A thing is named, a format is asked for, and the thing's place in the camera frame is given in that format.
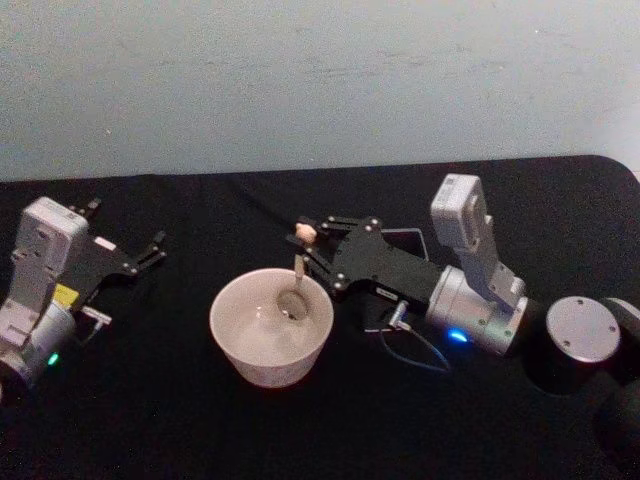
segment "sticker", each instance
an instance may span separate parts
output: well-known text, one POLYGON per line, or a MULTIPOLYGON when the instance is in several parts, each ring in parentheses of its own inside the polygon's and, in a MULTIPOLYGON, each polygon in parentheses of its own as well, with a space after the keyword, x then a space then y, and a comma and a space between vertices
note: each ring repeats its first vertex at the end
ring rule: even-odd
POLYGON ((111 243, 109 240, 102 238, 102 237, 96 237, 93 239, 94 242, 96 242, 98 245, 100 245, 102 248, 106 248, 107 250, 113 252, 116 249, 116 244, 115 243, 111 243))
POLYGON ((378 295, 382 295, 383 297, 387 297, 387 298, 393 300, 394 302, 396 300, 398 300, 398 296, 396 294, 391 293, 391 292, 387 292, 386 290, 383 290, 380 287, 376 287, 376 293, 378 295))
POLYGON ((70 289, 69 287, 65 287, 61 283, 56 285, 56 289, 53 292, 53 299, 58 302, 63 308, 69 308, 73 305, 73 302, 76 301, 80 295, 75 290, 70 289))

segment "small white object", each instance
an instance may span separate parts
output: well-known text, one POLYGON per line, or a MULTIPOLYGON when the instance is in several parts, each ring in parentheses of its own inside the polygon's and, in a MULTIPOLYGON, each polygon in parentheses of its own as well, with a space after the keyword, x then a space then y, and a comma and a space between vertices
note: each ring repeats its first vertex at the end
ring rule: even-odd
POLYGON ((304 259, 302 258, 302 255, 295 256, 293 269, 296 272, 296 280, 300 280, 304 277, 304 259))
POLYGON ((97 243, 98 245, 100 245, 103 248, 106 248, 107 250, 113 252, 116 249, 116 244, 115 243, 111 243, 109 240, 102 238, 102 237, 96 237, 93 240, 95 243, 97 243))
POLYGON ((312 244, 316 241, 318 232, 306 223, 296 223, 296 237, 302 240, 304 243, 312 244))

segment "white bowl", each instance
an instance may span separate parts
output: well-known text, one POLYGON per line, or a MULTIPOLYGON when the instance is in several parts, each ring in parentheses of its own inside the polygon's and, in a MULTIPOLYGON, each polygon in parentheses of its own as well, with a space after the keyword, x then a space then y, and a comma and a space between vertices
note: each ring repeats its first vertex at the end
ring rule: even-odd
POLYGON ((260 387, 286 387, 301 380, 333 325, 331 299, 317 282, 302 279, 298 293, 308 315, 300 320, 278 309, 278 295, 286 290, 295 290, 293 270, 255 270, 231 281, 211 306, 213 338, 240 375, 260 387))

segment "spoon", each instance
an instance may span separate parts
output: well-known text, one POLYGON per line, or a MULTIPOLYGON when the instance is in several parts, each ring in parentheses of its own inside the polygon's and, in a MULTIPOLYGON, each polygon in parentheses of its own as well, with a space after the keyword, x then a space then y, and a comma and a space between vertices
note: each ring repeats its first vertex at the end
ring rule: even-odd
POLYGON ((307 316, 307 302, 300 295, 300 286, 304 277, 304 261, 300 255, 296 255, 295 268, 296 283, 293 290, 284 290, 278 295, 276 303, 278 310, 290 320, 302 320, 307 316))

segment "spoon handle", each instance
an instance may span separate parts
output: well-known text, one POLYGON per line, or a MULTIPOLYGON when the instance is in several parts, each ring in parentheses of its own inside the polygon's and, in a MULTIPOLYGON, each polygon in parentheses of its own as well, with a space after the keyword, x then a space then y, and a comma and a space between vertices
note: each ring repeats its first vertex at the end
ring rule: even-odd
POLYGON ((302 277, 304 277, 304 260, 302 259, 302 255, 296 255, 294 271, 296 272, 296 288, 299 290, 302 284, 302 277))

